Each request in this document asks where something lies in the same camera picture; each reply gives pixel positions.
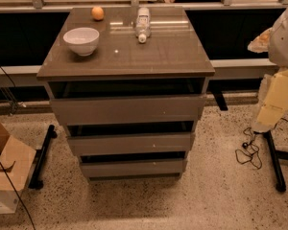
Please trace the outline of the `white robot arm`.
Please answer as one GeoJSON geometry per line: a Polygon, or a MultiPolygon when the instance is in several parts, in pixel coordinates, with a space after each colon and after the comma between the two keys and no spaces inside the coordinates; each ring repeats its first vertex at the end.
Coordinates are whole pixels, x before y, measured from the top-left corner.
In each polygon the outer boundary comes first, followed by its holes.
{"type": "Polygon", "coordinates": [[[253,110],[252,130],[268,132],[288,110],[288,6],[274,25],[253,40],[248,50],[267,52],[269,61],[278,67],[265,74],[258,91],[258,103],[253,110]]]}

